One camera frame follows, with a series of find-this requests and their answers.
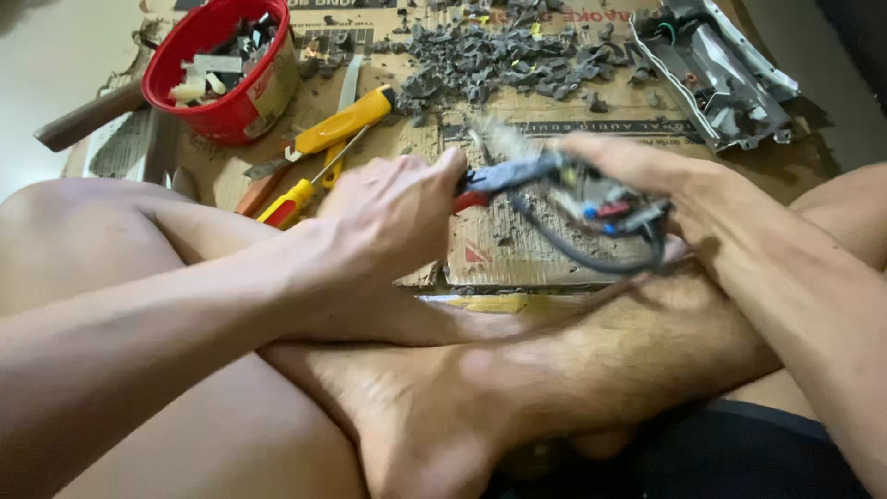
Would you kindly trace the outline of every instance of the red bucket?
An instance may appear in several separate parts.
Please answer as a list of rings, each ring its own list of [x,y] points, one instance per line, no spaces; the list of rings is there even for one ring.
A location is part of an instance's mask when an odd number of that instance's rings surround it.
[[[176,107],[169,90],[182,82],[181,62],[223,42],[240,18],[259,20],[266,12],[280,24],[268,52],[249,75],[212,104]],[[242,146],[280,118],[298,81],[286,0],[210,0],[191,10],[157,48],[145,71],[142,93],[152,106],[177,115],[199,134],[223,146]]]

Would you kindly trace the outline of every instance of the foot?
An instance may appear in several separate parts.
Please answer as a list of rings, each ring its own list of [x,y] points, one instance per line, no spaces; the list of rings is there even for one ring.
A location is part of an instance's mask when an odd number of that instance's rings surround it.
[[[351,433],[372,497],[475,498],[509,446],[514,411],[466,380],[477,368],[469,348],[274,345],[263,357]]]

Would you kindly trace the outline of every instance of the debris pile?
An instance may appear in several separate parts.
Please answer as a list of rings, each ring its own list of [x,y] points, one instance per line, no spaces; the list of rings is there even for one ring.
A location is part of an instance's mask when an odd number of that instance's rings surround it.
[[[439,0],[431,5],[432,10],[442,10],[457,4],[458,0]],[[491,6],[505,7],[508,12],[510,22],[502,33],[474,24],[463,26],[460,6],[446,26],[427,29],[415,23],[407,28],[404,23],[396,32],[412,37],[403,42],[386,38],[373,44],[373,52],[406,52],[418,61],[419,68],[403,82],[396,102],[397,111],[412,116],[416,126],[425,122],[432,104],[449,108],[453,99],[465,98],[480,105],[502,85],[564,100],[582,81],[612,80],[616,66],[629,64],[627,55],[614,57],[606,44],[612,23],[599,33],[601,44],[582,47],[577,46],[572,26],[558,35],[532,35],[530,26],[540,14],[559,11],[563,6],[560,0],[494,0]],[[646,67],[643,74],[636,72],[636,80],[646,80],[652,74]],[[597,102],[595,112],[606,112],[606,104]]]
[[[271,48],[278,24],[267,12],[257,21],[241,18],[234,33],[209,53],[183,60],[184,80],[169,91],[176,107],[211,104],[242,82]]]

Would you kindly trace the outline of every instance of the wooden handle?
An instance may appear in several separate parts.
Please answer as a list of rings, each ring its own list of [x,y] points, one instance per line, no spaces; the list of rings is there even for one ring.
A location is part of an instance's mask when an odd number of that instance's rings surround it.
[[[44,125],[34,132],[34,137],[57,153],[117,116],[138,108],[143,102],[142,79],[138,78]]]

